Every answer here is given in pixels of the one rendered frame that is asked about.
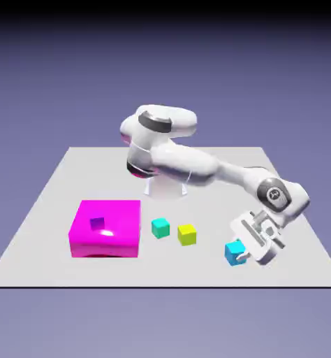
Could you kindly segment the small cyan cube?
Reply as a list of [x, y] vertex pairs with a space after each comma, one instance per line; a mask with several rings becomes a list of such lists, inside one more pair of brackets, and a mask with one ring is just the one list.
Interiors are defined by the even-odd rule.
[[241, 240], [237, 239], [233, 242], [226, 243], [224, 256], [231, 266], [245, 264], [247, 259], [238, 260], [237, 257], [245, 253], [245, 247]]

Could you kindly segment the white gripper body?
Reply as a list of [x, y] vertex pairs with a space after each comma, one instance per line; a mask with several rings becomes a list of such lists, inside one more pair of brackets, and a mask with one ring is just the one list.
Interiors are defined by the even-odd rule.
[[260, 265], [269, 264], [285, 248], [279, 229], [264, 210], [241, 214], [230, 223], [230, 228], [241, 240], [245, 252]]

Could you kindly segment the small yellow cube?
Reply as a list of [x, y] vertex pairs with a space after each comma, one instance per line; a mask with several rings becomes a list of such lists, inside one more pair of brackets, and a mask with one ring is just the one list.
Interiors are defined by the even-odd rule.
[[192, 224], [179, 225], [177, 237], [182, 246], [195, 245], [197, 240], [196, 228]]

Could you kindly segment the small teal cube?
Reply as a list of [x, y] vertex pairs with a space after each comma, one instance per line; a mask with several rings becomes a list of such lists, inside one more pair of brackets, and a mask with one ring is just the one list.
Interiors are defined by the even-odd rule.
[[164, 238], [170, 235], [170, 223], [161, 217], [152, 220], [152, 234], [157, 238]]

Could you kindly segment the large magenta box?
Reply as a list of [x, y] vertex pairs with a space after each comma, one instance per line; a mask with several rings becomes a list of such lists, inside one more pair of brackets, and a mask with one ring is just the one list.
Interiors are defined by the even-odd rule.
[[[94, 217], [104, 217], [104, 230], [91, 230]], [[71, 256], [137, 257], [140, 228], [139, 200], [83, 200], [68, 233]]]

